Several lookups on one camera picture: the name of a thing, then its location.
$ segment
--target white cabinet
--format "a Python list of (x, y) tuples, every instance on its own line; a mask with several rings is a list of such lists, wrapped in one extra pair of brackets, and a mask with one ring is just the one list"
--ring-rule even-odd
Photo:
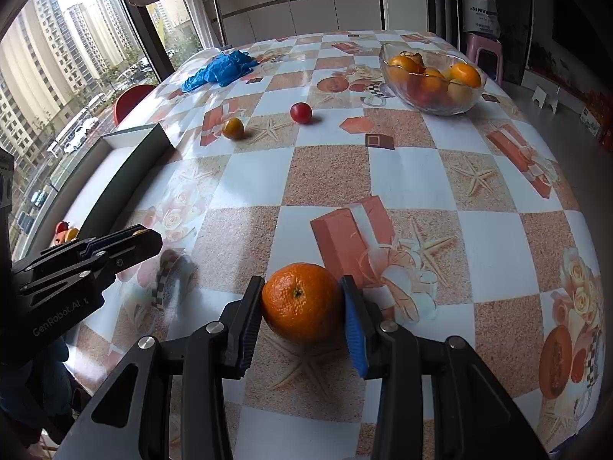
[(243, 46), (256, 41), (247, 12), (225, 17), (224, 27), (228, 44), (232, 46)]
[(293, 0), (289, 7), (296, 34), (338, 31), (334, 0)]
[(338, 29), (361, 31), (381, 29), (381, 3), (379, 0), (334, 0)]
[(256, 8), (247, 11), (247, 13), (256, 41), (285, 38), (296, 34), (292, 13), (287, 2)]

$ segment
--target blue plastic bag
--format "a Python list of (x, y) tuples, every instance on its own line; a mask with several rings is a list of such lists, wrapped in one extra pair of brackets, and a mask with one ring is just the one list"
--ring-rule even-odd
[(206, 67), (198, 69), (196, 74), (189, 76), (181, 85), (181, 91), (192, 91), (208, 82), (218, 82), (220, 86), (226, 86), (252, 72), (252, 67), (256, 65), (256, 60), (240, 50), (228, 55), (220, 53)]

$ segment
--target metal screw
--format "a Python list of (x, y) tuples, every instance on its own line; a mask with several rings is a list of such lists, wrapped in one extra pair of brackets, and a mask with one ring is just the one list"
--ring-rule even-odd
[(218, 334), (224, 329), (224, 324), (220, 321), (212, 321), (207, 325), (207, 332), (210, 334)]
[(462, 337), (454, 335), (453, 337), (449, 338), (449, 345), (455, 350), (462, 350), (464, 347), (466, 347), (466, 342), (464, 339), (462, 339)]
[(383, 330), (383, 332), (395, 332), (398, 330), (398, 324), (392, 320), (383, 320), (380, 324), (379, 324), (379, 328), (381, 330)]
[(155, 344), (155, 339), (151, 335), (146, 335), (145, 337), (141, 337), (139, 340), (139, 348), (142, 350), (148, 350), (154, 344)]

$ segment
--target fruit bowl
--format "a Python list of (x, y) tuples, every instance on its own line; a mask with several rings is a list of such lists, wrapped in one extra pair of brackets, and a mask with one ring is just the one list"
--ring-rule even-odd
[(456, 80), (448, 81), (437, 76), (424, 76), (410, 73), (402, 67), (391, 66), (389, 61), (397, 55), (422, 56), (425, 67), (433, 67), (441, 72), (449, 70), (454, 64), (469, 62), (445, 52), (413, 49), (407, 45), (385, 43), (379, 53), (381, 72), (385, 83), (404, 103), (427, 114), (452, 116), (469, 110), (483, 93), (486, 76), (475, 68), (481, 77), (481, 86), (472, 88)]

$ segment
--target red chair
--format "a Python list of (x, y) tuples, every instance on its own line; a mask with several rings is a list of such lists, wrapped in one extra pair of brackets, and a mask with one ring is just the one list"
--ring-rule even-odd
[(115, 126), (119, 126), (119, 123), (123, 121), (132, 109), (153, 90), (155, 90), (155, 86), (152, 84), (137, 84), (119, 95), (113, 107)]

